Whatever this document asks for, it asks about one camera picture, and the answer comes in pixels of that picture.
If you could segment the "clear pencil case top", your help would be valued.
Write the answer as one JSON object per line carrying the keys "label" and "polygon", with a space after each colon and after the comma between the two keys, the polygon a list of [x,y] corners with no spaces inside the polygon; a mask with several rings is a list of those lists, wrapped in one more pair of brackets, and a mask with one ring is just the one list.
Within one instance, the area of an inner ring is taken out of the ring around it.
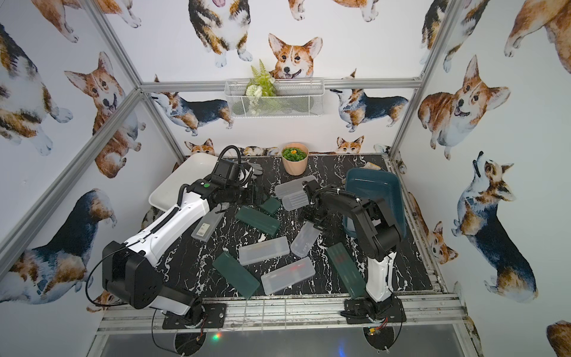
{"label": "clear pencil case top", "polygon": [[317,180],[315,176],[310,175],[298,179],[296,178],[294,180],[287,181],[282,184],[278,184],[274,188],[274,194],[278,199],[282,199],[283,197],[288,196],[290,194],[303,191],[303,183],[314,180]]}

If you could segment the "clear case with pens middle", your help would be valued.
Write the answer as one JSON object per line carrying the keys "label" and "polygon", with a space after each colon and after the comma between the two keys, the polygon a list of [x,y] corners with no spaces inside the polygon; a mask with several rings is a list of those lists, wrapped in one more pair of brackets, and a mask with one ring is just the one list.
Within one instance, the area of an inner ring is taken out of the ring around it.
{"label": "clear case with pens middle", "polygon": [[278,237],[239,248],[239,263],[242,266],[263,262],[290,254],[286,237]]}

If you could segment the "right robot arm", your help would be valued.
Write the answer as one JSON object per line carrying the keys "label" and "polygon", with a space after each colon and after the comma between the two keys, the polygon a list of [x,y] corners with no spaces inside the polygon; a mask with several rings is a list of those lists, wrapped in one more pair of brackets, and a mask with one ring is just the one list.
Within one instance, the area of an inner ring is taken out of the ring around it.
{"label": "right robot arm", "polygon": [[309,199],[301,217],[321,231],[328,219],[340,214],[352,220],[358,245],[367,257],[367,303],[381,312],[393,302],[392,275],[397,246],[404,236],[384,199],[361,198],[338,187],[322,187],[317,181],[303,181]]}

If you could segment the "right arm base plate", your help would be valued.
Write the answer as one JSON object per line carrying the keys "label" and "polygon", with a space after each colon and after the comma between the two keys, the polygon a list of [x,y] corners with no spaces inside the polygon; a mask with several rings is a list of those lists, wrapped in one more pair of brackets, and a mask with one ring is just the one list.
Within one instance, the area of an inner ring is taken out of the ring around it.
{"label": "right arm base plate", "polygon": [[340,315],[348,324],[404,323],[407,321],[402,301],[395,295],[374,302],[370,298],[349,299],[343,303]]}

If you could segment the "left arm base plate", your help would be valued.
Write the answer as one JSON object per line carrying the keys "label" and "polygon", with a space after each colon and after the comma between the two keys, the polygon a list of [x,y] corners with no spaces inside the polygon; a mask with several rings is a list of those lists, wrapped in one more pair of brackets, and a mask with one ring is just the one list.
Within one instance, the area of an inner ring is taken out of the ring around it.
{"label": "left arm base plate", "polygon": [[192,307],[186,315],[167,312],[162,328],[164,330],[220,329],[225,323],[227,307],[226,303],[206,303]]}

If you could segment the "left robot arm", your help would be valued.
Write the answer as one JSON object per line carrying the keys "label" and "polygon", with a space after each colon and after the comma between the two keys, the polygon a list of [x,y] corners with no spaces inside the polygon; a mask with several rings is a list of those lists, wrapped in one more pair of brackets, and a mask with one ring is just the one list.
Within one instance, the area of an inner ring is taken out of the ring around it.
{"label": "left robot arm", "polygon": [[205,311],[201,298],[166,286],[156,267],[168,248],[218,204],[253,199],[263,190],[263,185],[257,183],[261,175],[261,169],[251,169],[244,178],[225,183],[209,175],[183,184],[175,205],[154,223],[126,241],[112,241],[104,248],[98,263],[102,266],[103,289],[135,309],[153,308],[202,319]]}

